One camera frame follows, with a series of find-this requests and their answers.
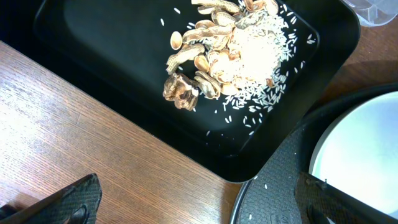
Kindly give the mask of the peanut shells and rice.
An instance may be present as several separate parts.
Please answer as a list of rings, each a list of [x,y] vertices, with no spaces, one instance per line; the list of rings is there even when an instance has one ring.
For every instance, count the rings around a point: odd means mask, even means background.
[[[282,106],[317,32],[279,1],[194,1],[203,19],[173,32],[163,97],[206,137],[252,136]]]

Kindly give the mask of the grey round plate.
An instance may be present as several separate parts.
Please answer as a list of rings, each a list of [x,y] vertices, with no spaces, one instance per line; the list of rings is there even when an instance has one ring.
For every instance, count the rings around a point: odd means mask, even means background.
[[[317,142],[309,173],[397,218],[397,92],[339,115]]]

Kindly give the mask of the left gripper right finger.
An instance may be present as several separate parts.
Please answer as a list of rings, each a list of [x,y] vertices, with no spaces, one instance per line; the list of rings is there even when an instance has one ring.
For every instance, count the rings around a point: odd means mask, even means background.
[[[294,197],[303,223],[388,223],[397,219],[360,202],[307,172],[300,172]]]

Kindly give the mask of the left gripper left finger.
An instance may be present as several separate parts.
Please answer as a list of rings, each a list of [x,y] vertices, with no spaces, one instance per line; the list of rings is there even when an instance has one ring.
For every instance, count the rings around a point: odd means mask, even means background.
[[[95,223],[101,198],[98,176],[88,174],[25,209],[1,207],[1,223]]]

